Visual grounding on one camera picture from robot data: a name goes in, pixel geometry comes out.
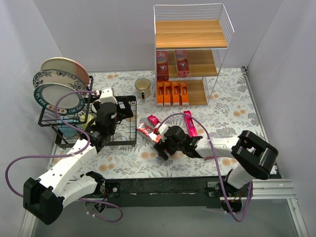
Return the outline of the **red 3D toothpaste box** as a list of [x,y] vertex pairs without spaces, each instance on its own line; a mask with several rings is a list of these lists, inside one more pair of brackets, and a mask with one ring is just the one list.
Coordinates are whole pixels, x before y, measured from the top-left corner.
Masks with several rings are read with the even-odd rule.
[[157,50],[157,80],[158,81],[168,81],[169,80],[169,70],[168,70],[168,53],[167,51]]
[[176,62],[177,77],[188,78],[190,76],[190,68],[186,51],[175,50],[174,57]]
[[152,144],[157,144],[161,140],[161,136],[155,134],[154,129],[144,122],[137,127],[137,132]]

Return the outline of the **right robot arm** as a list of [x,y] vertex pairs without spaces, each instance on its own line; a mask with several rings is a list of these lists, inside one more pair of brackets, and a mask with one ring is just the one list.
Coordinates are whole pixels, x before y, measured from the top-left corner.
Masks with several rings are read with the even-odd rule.
[[239,165],[223,181],[224,192],[229,196],[237,195],[253,179],[267,180],[278,156],[274,146],[249,130],[237,137],[215,139],[212,145],[208,138],[191,137],[177,125],[167,126],[161,132],[154,149],[164,160],[176,152],[190,158],[235,158]]

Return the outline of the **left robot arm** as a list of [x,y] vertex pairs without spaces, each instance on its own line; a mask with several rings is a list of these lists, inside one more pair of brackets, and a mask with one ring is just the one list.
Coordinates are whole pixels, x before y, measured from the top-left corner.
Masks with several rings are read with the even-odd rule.
[[70,182],[73,175],[96,156],[114,136],[116,127],[126,118],[134,116],[127,96],[117,96],[117,102],[102,102],[95,121],[61,159],[38,179],[29,178],[23,186],[24,208],[44,224],[52,224],[70,203],[86,195],[107,198],[109,188],[105,178],[90,171]]

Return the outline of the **orange toothpaste box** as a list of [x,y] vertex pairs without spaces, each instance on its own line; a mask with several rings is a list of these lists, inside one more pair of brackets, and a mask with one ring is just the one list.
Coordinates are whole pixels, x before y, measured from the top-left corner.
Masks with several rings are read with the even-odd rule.
[[179,83],[177,81],[173,81],[171,83],[171,89],[172,89],[172,106],[179,106],[180,104]]
[[164,94],[163,94],[163,103],[164,106],[171,106],[171,82],[165,81],[163,83],[164,86]]
[[189,105],[189,98],[188,98],[188,90],[186,82],[180,82],[180,95],[181,95],[181,102],[183,106]]
[[163,81],[158,81],[157,93],[156,93],[157,106],[160,106],[160,107],[163,106],[163,97],[164,97],[164,83]]

